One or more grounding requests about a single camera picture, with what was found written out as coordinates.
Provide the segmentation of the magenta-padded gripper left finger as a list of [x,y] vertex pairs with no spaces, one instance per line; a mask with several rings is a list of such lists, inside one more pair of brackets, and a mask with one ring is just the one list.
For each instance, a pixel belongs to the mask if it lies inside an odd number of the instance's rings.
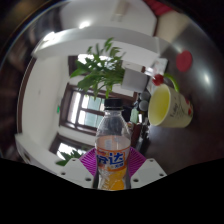
[[79,159],[71,158],[58,176],[84,188],[97,188],[99,175],[95,149],[87,151]]

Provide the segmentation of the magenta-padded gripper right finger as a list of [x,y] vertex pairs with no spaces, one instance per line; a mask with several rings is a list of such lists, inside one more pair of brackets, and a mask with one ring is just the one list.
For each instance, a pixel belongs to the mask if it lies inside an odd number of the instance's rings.
[[130,149],[128,174],[131,189],[146,186],[166,176],[154,158],[146,159],[134,148]]

